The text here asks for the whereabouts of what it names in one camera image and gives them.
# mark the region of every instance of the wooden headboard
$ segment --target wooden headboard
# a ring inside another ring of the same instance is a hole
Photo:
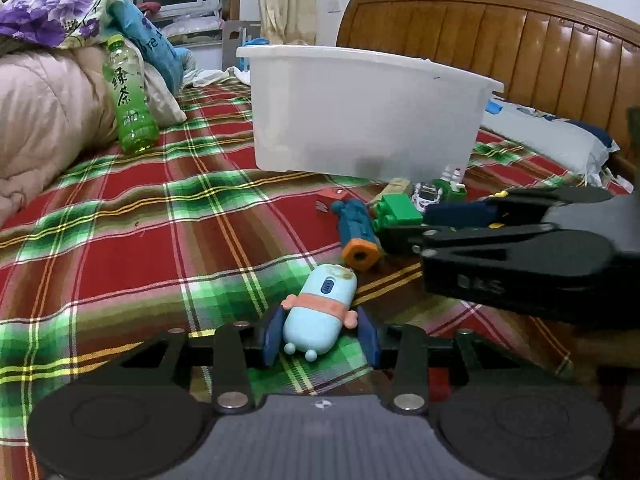
[[[504,83],[509,101],[605,128],[627,178],[640,25],[573,0],[351,0],[337,46],[431,59]]]

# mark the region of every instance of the green toy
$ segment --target green toy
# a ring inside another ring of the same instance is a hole
[[[422,224],[422,215],[404,193],[383,195],[375,211],[376,219],[372,222],[375,232],[397,225]]]
[[[451,204],[456,202],[464,202],[466,200],[466,189],[464,185],[457,182],[450,182],[442,178],[436,178],[432,181],[436,189],[442,190],[441,204]]]

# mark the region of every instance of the orange toy part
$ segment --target orange toy part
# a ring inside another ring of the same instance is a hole
[[[316,209],[327,213],[331,209],[331,204],[336,200],[352,198],[349,190],[343,187],[329,187],[316,193]]]
[[[342,259],[352,269],[364,272],[369,270],[380,259],[380,251],[373,242],[362,238],[352,238],[342,248]]]

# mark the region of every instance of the plaid bedspread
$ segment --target plaid bedspread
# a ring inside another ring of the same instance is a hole
[[[0,232],[0,478],[39,478],[25,438],[39,399],[158,331],[208,335],[224,322],[257,319],[298,293],[314,266],[340,262],[336,219],[315,210],[314,194],[346,186],[370,200],[382,188],[258,170],[250,90],[235,80],[185,90],[179,102],[188,120],[165,130],[158,148],[123,158],[114,146],[87,158]],[[577,179],[479,132],[466,174],[471,198],[562,181]],[[389,321],[434,335],[471,328],[551,370],[571,365],[550,324],[426,293],[417,259],[388,258],[358,284],[354,303]],[[350,335],[315,363],[281,355],[251,378],[257,396],[388,384]],[[210,382],[202,370],[194,395],[206,398]],[[447,395],[443,376],[433,386],[435,397]]]

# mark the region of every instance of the green tea bottle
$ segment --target green tea bottle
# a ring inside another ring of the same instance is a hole
[[[160,130],[147,106],[138,55],[119,34],[109,38],[107,48],[108,60],[102,72],[116,108],[118,140],[125,154],[135,155],[154,146]]]

